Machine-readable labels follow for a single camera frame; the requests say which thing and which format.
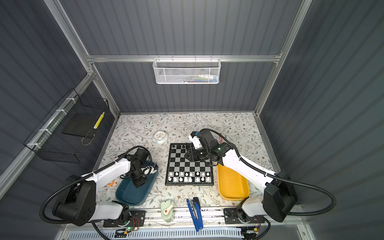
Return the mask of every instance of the black wire basket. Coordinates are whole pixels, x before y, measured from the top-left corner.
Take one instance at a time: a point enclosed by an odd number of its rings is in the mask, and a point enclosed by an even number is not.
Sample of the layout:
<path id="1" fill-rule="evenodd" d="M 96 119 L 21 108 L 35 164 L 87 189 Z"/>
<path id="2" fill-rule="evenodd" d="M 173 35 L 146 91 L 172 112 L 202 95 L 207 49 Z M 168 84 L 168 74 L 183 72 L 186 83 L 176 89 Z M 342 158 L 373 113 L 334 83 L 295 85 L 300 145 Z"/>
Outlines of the black wire basket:
<path id="1" fill-rule="evenodd" d="M 103 118 L 109 114 L 108 101 L 104 98 L 76 95 L 63 108 L 56 110 L 56 117 L 40 129 L 38 137 L 24 145 L 43 160 L 80 163 Z"/>

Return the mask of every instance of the clock face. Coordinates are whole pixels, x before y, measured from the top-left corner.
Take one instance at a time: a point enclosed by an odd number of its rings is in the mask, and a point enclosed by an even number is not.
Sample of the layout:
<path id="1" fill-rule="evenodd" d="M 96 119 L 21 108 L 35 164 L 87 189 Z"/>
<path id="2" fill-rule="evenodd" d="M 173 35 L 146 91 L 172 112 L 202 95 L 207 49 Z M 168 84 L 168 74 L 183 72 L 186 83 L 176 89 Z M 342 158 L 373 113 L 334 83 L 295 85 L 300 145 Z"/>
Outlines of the clock face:
<path id="1" fill-rule="evenodd" d="M 163 140 L 165 137 L 166 137 L 166 133 L 162 131 L 155 133 L 155 136 L 154 136 L 154 138 L 158 141 Z"/>

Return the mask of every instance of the clock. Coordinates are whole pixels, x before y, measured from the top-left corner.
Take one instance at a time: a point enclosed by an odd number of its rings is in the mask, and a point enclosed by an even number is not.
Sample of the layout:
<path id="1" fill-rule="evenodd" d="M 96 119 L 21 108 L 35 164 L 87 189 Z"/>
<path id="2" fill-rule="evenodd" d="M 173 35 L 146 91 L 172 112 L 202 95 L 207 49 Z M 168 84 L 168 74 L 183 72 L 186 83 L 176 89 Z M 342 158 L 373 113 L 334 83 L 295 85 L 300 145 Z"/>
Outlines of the clock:
<path id="1" fill-rule="evenodd" d="M 164 131 L 157 131 L 153 135 L 153 141 L 158 144 L 163 144 L 168 139 L 168 134 Z"/>

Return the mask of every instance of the wire basket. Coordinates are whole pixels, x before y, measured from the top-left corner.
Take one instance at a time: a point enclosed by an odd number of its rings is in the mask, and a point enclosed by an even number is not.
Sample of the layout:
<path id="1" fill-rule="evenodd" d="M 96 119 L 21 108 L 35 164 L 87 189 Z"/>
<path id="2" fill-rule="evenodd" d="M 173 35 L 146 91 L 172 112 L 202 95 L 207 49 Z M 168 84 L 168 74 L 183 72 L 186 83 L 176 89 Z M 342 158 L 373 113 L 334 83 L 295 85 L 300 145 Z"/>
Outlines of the wire basket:
<path id="1" fill-rule="evenodd" d="M 170 61 L 157 58 L 153 61 L 156 83 L 159 84 L 217 84 L 220 68 L 220 59 Z"/>
<path id="2" fill-rule="evenodd" d="M 43 160 L 80 163 L 103 117 L 109 114 L 107 110 L 106 99 L 76 95 L 63 109 L 56 110 L 58 114 L 45 129 L 39 130 L 40 137 L 35 142 L 29 142 L 28 138 L 24 145 Z M 83 133 L 65 132 L 75 119 L 87 119 L 87 124 L 80 125 Z"/>

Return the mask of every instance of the floral pattern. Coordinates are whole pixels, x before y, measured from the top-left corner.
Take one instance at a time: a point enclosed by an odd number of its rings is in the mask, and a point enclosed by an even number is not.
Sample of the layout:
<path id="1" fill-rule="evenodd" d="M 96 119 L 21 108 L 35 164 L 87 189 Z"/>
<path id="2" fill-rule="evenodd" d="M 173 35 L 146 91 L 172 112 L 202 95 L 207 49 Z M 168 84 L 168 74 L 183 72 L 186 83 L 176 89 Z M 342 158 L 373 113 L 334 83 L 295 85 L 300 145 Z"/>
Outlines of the floral pattern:
<path id="1" fill-rule="evenodd" d="M 198 113 L 198 114 L 137 114 L 121 115 L 113 132 L 100 167 L 112 162 L 128 148 L 141 145 L 152 154 L 159 166 L 159 174 L 145 202 L 134 208 L 159 208 L 160 202 L 172 199 L 176 207 L 186 207 L 186 198 L 199 197 L 201 206 L 237 205 L 239 201 L 224 200 L 217 185 L 217 168 L 214 167 L 214 186 L 165 186 L 169 144 L 189 142 L 192 131 L 211 128 L 222 133 L 236 144 L 240 153 L 255 163 L 272 170 L 268 154 L 252 113 Z M 163 130 L 168 133 L 164 144 L 155 144 L 153 134 Z M 116 178 L 98 193 L 99 201 L 115 200 L 115 192 L 121 182 Z M 262 193 L 250 183 L 250 196 Z"/>

